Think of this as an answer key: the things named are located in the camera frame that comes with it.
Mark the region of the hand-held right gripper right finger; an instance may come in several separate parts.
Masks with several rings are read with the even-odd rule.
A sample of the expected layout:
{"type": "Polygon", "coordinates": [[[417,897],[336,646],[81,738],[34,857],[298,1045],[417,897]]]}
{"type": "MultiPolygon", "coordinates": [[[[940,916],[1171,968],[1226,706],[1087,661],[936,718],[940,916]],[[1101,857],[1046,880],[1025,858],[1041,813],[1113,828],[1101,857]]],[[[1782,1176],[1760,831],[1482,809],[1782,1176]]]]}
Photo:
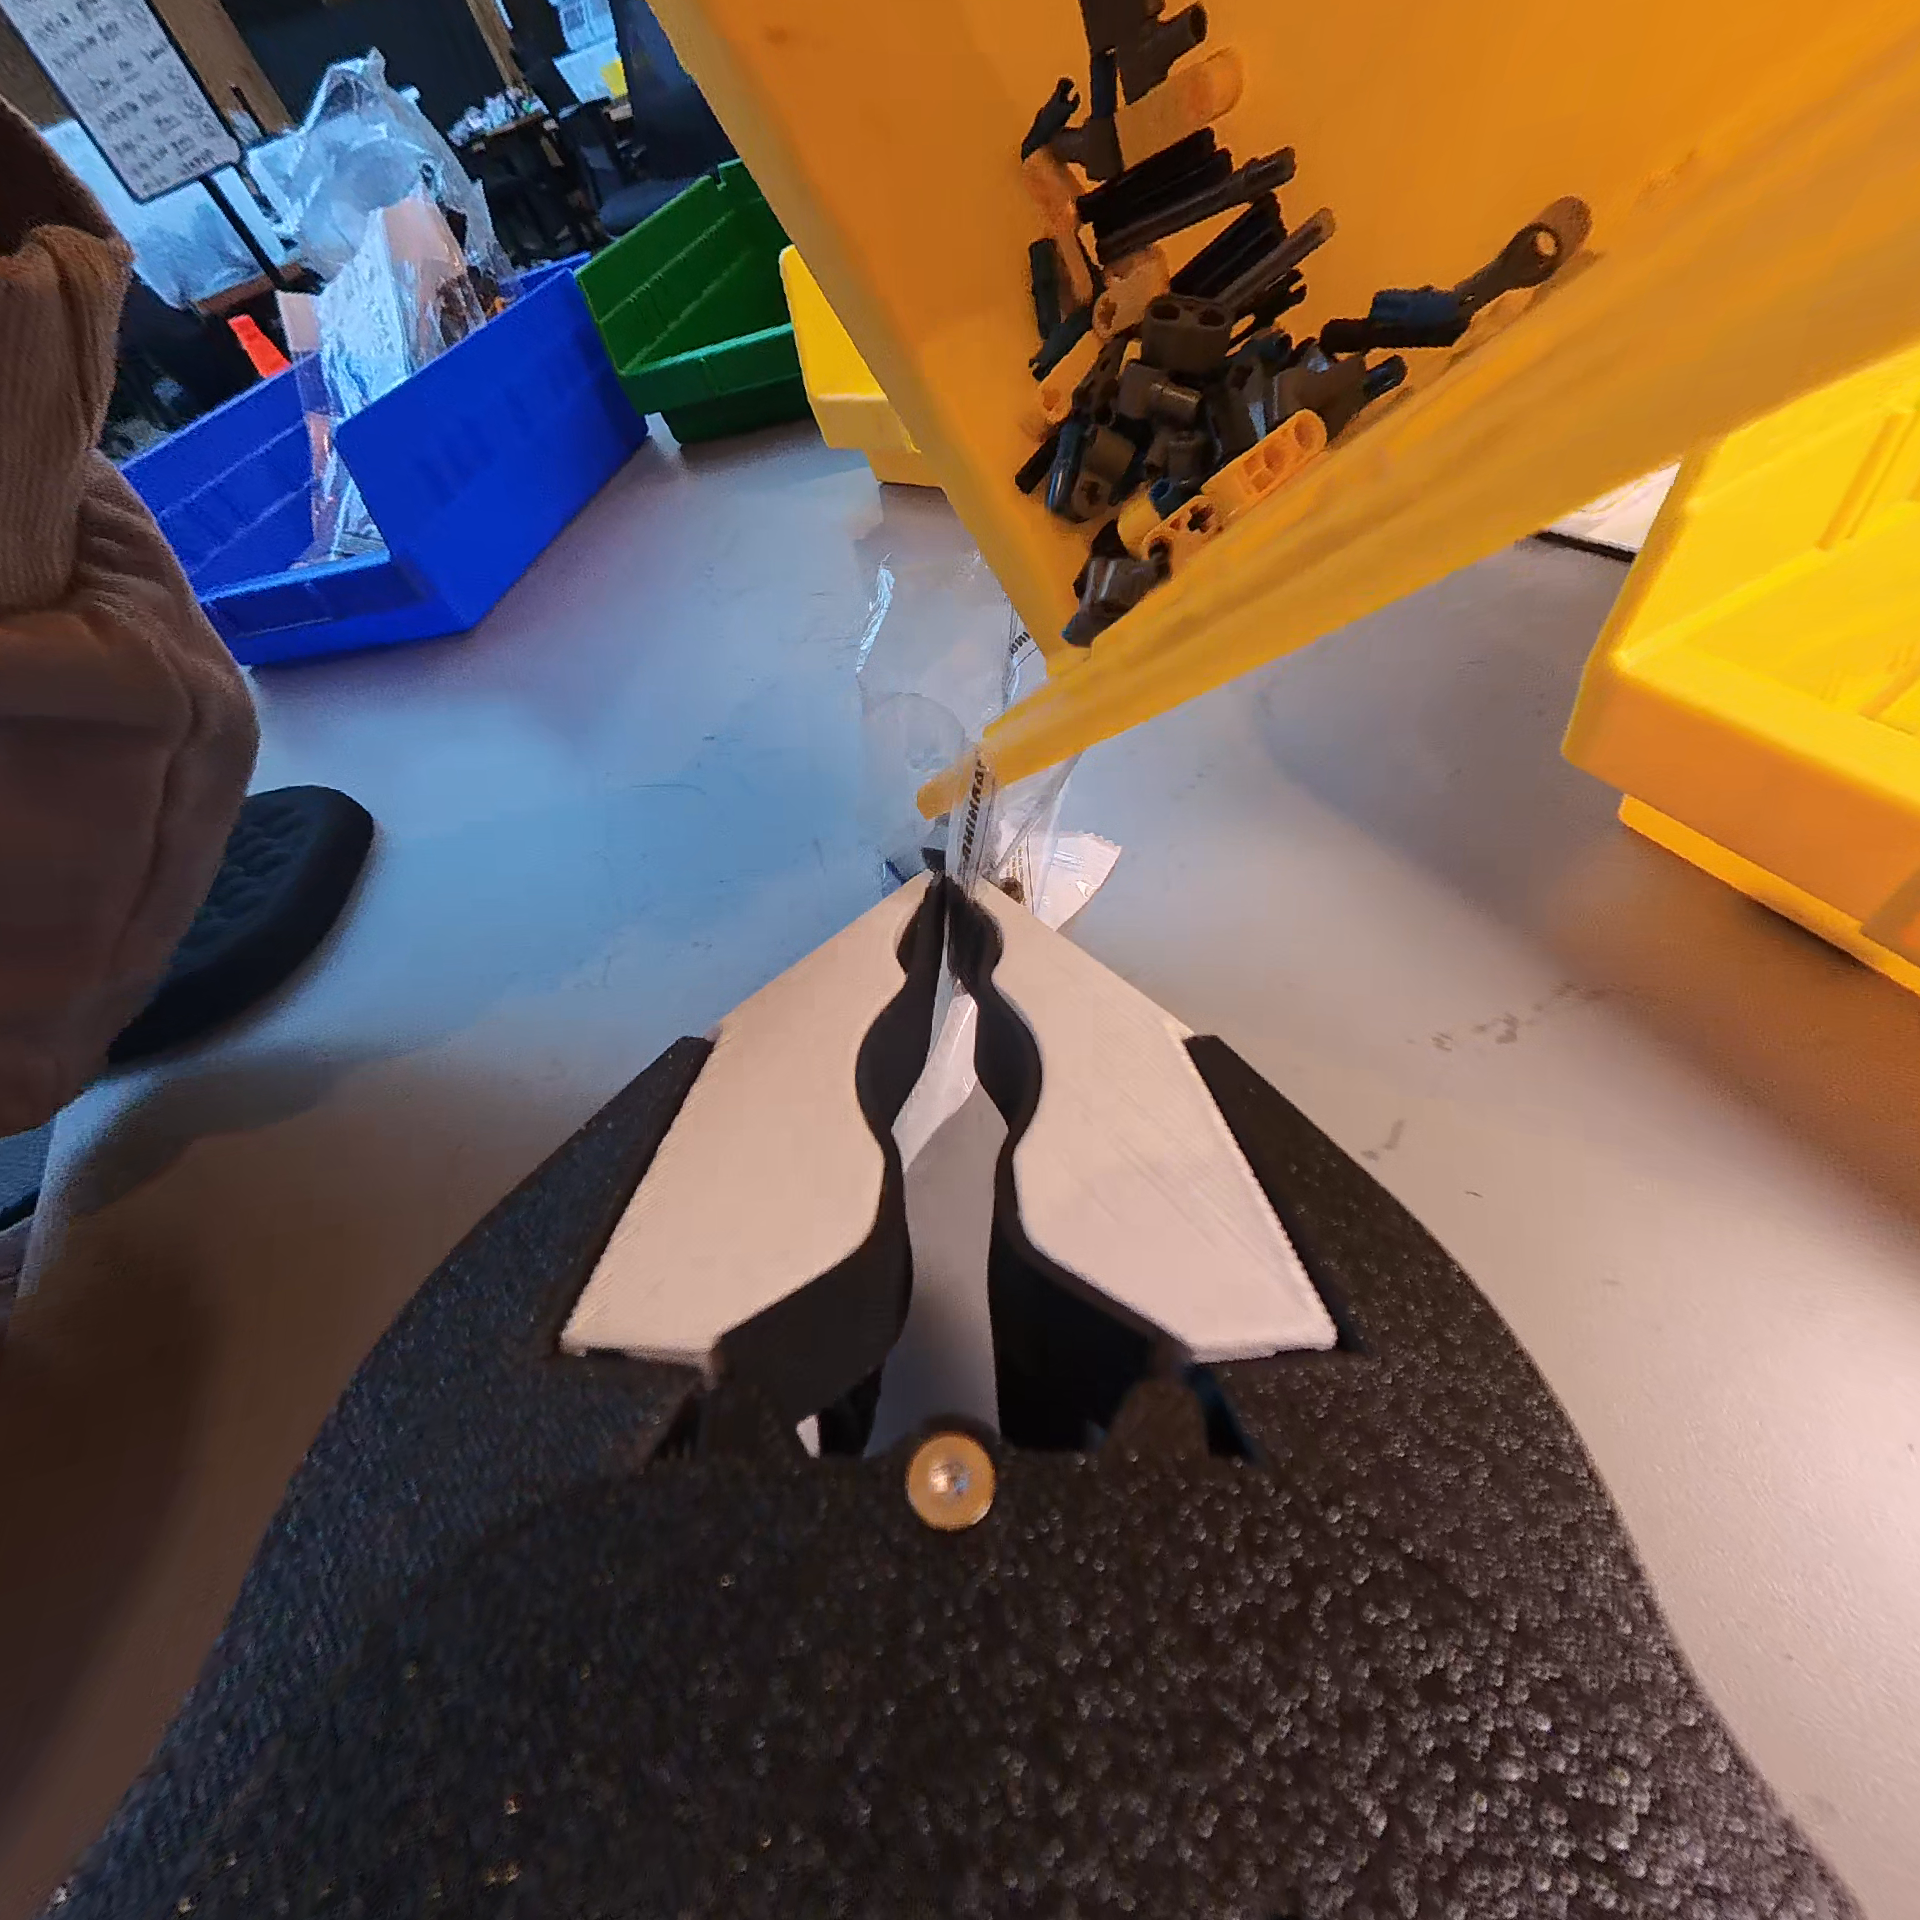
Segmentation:
{"type": "Polygon", "coordinates": [[[1335,1353],[1206,1037],[990,889],[955,894],[955,979],[1004,1125],[986,1296],[1009,1445],[1098,1445],[1149,1382],[1335,1353]]]}

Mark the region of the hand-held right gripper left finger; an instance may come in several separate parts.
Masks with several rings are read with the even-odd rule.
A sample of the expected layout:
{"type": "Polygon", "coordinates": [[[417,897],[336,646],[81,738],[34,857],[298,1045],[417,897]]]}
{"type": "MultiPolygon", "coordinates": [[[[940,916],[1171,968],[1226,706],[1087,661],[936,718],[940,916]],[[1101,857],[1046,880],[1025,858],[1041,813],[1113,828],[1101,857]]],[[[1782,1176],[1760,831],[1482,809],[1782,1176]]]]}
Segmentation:
{"type": "Polygon", "coordinates": [[[559,1336],[863,1441],[913,1250],[897,1120],[930,1057],[946,886],[919,876],[740,1002],[559,1336]]]}

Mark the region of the clear plastic bag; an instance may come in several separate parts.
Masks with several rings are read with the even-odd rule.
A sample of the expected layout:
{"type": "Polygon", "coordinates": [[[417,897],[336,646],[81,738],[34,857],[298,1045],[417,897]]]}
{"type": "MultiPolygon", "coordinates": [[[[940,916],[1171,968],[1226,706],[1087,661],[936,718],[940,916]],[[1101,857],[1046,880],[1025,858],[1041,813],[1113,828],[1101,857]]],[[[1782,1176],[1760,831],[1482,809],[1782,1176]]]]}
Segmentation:
{"type": "Polygon", "coordinates": [[[860,819],[884,891],[945,871],[955,854],[966,880],[1060,933],[1113,878],[1116,843],[1065,821],[1079,758],[990,782],[972,828],[920,811],[924,784],[951,766],[966,773],[990,725],[1041,685],[1042,650],[980,559],[877,564],[857,694],[860,819]]]}

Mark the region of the blue plastic bin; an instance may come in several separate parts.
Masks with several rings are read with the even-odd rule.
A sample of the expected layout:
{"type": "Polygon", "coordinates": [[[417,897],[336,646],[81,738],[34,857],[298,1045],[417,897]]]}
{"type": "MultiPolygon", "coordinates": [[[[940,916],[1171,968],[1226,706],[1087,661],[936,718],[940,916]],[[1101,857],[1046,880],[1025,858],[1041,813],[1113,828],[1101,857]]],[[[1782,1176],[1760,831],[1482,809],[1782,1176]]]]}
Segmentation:
{"type": "Polygon", "coordinates": [[[122,473],[232,659],[265,669],[477,629],[646,439],[572,262],[559,262],[341,429],[382,550],[305,562],[315,439],[297,372],[122,473]]]}

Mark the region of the yellow plastic bin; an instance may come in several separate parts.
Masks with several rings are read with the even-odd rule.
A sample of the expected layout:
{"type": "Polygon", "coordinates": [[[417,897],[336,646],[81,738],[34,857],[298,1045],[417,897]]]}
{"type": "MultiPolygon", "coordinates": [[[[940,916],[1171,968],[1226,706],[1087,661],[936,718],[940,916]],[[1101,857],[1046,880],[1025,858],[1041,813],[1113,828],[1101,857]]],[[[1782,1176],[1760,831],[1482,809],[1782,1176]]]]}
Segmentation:
{"type": "Polygon", "coordinates": [[[1919,348],[1689,453],[1565,758],[1624,827],[1919,990],[1919,348]]]}
{"type": "Polygon", "coordinates": [[[824,445],[863,456],[880,484],[940,492],[940,478],[792,244],[781,251],[781,285],[807,400],[824,445]]]}
{"type": "Polygon", "coordinates": [[[1090,536],[1017,491],[1037,439],[1021,141],[1077,5],[656,5],[1048,680],[986,734],[1011,784],[1278,661],[1917,342],[1917,5],[1210,5],[1220,142],[1293,149],[1336,218],[1298,325],[1457,282],[1582,198],[1591,254],[1416,372],[1093,652],[1090,536]]]}

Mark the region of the clear bag of grey parts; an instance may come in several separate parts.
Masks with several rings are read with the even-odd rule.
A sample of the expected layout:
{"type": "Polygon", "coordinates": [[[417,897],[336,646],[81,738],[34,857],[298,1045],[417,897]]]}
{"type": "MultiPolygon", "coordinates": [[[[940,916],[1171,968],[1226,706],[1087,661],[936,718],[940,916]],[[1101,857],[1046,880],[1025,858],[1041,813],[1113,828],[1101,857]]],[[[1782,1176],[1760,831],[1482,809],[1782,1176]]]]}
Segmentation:
{"type": "Polygon", "coordinates": [[[301,125],[253,149],[249,175],[321,282],[349,267],[371,217],[414,195],[441,208],[471,269],[498,282],[515,272],[483,187],[420,103],[388,83],[379,51],[333,62],[301,125]]]}

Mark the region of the person's left forearm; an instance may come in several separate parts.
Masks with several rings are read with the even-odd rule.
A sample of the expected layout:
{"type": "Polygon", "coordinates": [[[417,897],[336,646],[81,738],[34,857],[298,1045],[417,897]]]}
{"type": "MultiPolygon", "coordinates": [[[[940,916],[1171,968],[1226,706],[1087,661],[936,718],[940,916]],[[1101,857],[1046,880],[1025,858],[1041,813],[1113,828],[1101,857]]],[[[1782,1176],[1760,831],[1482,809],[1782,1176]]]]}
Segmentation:
{"type": "Polygon", "coordinates": [[[148,1006],[220,871],[253,693],[100,451],[133,254],[2,108],[2,1133],[148,1006]]]}

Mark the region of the grey desk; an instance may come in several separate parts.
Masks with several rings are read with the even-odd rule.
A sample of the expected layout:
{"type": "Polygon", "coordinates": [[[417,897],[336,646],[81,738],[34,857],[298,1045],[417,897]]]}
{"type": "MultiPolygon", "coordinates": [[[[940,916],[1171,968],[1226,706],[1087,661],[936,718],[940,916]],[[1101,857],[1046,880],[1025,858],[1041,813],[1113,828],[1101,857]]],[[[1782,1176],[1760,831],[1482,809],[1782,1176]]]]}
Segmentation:
{"type": "MultiPolygon", "coordinates": [[[[1530,1349],[1676,1638],[1917,1917],[1917,1001],[1563,756],[1624,583],[1544,540],[1093,751],[1071,933],[1229,1040],[1530,1349]]],[[[5,1353],[5,1917],[150,1761],[398,1309],[883,889],[857,685],[1009,610],[808,430],[649,445],[472,636],[263,675],[377,846],[286,997],[59,1120],[5,1353]]]]}

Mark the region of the pile of small mixed pieces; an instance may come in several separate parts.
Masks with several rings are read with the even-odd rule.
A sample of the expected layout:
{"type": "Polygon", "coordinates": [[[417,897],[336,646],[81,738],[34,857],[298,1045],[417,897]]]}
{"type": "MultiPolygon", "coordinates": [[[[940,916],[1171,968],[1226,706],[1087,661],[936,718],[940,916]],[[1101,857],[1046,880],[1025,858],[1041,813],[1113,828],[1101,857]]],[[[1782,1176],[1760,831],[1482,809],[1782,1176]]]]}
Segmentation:
{"type": "Polygon", "coordinates": [[[1021,138],[1037,330],[1019,494],[1087,540],[1062,646],[1093,652],[1202,550],[1585,254],[1563,197],[1453,282],[1387,287],[1296,339],[1331,206],[1291,217],[1293,146],[1237,157],[1237,46],[1206,5],[1084,3],[1083,75],[1021,138]]]}

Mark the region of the green plastic bin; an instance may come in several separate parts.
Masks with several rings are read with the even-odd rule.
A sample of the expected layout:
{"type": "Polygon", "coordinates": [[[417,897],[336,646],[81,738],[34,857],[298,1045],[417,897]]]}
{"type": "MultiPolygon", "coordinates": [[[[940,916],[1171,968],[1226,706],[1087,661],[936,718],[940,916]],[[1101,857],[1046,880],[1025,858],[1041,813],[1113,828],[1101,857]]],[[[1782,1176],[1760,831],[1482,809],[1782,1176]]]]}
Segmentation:
{"type": "Polygon", "coordinates": [[[786,249],[779,217],[732,158],[578,269],[631,406],[665,420],[681,446],[808,418],[786,249]]]}

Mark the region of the whiteboard sign on stand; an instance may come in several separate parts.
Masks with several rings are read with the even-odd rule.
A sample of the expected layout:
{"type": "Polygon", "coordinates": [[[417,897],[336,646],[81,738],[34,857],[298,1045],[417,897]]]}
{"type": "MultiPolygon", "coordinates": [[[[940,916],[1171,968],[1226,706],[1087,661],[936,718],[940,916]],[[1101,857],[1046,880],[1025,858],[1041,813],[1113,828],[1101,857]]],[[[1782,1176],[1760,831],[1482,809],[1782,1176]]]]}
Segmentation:
{"type": "Polygon", "coordinates": [[[131,204],[203,192],[266,282],[293,291],[226,192],[226,177],[247,175],[249,151],[152,5],[7,3],[2,14],[131,204]]]}

